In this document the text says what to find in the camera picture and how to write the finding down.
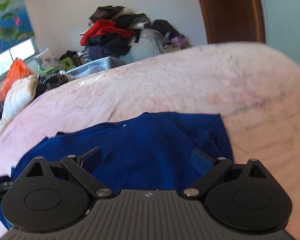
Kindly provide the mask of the blue knit sweater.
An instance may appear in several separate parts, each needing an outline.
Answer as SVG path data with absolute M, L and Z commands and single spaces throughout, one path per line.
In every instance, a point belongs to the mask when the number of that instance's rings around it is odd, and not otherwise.
M 35 157 L 60 161 L 95 147 L 101 149 L 102 157 L 92 175 L 115 193 L 123 189 L 183 191 L 201 177 L 191 164 L 195 148 L 213 159 L 234 158 L 218 114 L 143 113 L 44 138 L 23 155 L 11 177 L 17 179 Z

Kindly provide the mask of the orange plastic bag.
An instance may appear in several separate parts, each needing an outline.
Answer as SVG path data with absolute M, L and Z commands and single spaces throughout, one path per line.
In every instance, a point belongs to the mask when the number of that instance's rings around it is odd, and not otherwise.
M 34 75 L 34 72 L 27 67 L 25 62 L 16 58 L 7 73 L 6 79 L 0 90 L 0 101 L 4 102 L 8 91 L 11 89 L 14 81 Z

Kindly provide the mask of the window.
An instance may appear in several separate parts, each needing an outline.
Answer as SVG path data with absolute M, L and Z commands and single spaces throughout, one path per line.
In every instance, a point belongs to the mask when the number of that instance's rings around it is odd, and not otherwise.
M 0 54 L 0 82 L 4 80 L 11 64 L 16 58 L 25 63 L 32 62 L 39 53 L 35 38 L 29 38 Z

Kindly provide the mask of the light blue knit blanket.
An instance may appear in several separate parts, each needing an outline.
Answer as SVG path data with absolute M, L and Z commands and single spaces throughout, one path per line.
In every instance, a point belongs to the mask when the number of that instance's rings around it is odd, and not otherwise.
M 91 74 L 121 67 L 125 64 L 126 63 L 124 61 L 110 56 L 88 62 L 86 64 L 83 64 L 79 67 L 65 72 L 65 74 L 71 76 L 74 79 L 79 79 Z

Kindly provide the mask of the white quilted jacket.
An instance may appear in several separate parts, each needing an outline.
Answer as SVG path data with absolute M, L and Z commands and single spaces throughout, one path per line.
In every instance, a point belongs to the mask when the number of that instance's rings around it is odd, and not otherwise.
M 37 86 L 38 78 L 35 75 L 14 81 L 3 105 L 0 119 L 0 136 L 8 124 L 33 101 Z

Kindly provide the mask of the lotus print roller blind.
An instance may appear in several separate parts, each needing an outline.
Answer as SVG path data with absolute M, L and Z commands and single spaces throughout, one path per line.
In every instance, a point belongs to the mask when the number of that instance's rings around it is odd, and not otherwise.
M 34 37 L 24 0 L 0 0 L 0 54 Z

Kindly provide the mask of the floral pillow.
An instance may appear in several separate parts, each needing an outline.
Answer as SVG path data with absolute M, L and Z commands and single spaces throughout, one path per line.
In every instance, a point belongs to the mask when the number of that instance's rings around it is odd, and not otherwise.
M 43 52 L 36 55 L 34 59 L 39 64 L 38 69 L 41 72 L 51 69 L 65 70 L 65 66 L 61 63 L 59 58 L 55 57 L 49 48 L 46 48 Z

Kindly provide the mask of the red garment on pile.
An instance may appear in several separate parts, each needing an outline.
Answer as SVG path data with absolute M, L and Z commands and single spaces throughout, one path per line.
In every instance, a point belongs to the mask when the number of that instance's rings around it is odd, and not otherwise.
M 122 38 L 131 38 L 134 31 L 115 27 L 115 22 L 109 20 L 97 20 L 81 37 L 80 45 L 86 46 L 89 38 L 106 34 L 117 34 Z

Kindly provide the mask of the wardrobe sliding door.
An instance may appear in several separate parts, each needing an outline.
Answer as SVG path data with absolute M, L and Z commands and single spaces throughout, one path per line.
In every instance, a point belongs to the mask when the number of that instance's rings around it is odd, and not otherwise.
M 300 0 L 261 0 L 266 43 L 300 65 Z

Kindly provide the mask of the green black bag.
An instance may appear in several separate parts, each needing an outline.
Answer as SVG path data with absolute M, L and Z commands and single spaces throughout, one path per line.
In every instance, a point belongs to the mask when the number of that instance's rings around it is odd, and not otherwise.
M 82 60 L 79 58 L 79 55 L 76 51 L 68 50 L 65 54 L 63 54 L 59 60 L 62 65 L 65 67 L 66 71 L 72 70 L 76 67 L 81 66 Z

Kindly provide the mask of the black backpack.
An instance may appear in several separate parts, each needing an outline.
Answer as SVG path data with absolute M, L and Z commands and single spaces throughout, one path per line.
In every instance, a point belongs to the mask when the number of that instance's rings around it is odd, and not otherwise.
M 152 29 L 161 33 L 162 36 L 171 40 L 178 37 L 180 33 L 166 20 L 155 20 Z

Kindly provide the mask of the brown wooden door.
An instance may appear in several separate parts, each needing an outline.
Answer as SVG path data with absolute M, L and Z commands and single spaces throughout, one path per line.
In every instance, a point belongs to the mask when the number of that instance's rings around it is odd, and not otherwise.
M 199 0 L 207 42 L 266 42 L 261 0 Z

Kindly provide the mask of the dark clothes pile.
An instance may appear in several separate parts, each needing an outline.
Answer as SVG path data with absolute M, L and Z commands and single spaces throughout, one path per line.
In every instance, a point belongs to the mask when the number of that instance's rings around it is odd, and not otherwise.
M 98 7 L 88 18 L 88 25 L 79 42 L 88 61 L 127 55 L 132 47 L 130 39 L 138 42 L 141 31 L 152 27 L 146 14 L 112 5 Z

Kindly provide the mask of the pink bed blanket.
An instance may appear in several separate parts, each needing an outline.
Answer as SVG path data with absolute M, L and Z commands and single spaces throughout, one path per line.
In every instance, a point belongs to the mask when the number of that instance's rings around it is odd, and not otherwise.
M 44 93 L 1 134 L 0 176 L 45 137 L 145 112 L 219 113 L 235 161 L 259 159 L 290 196 L 300 239 L 300 66 L 259 43 L 180 50 Z

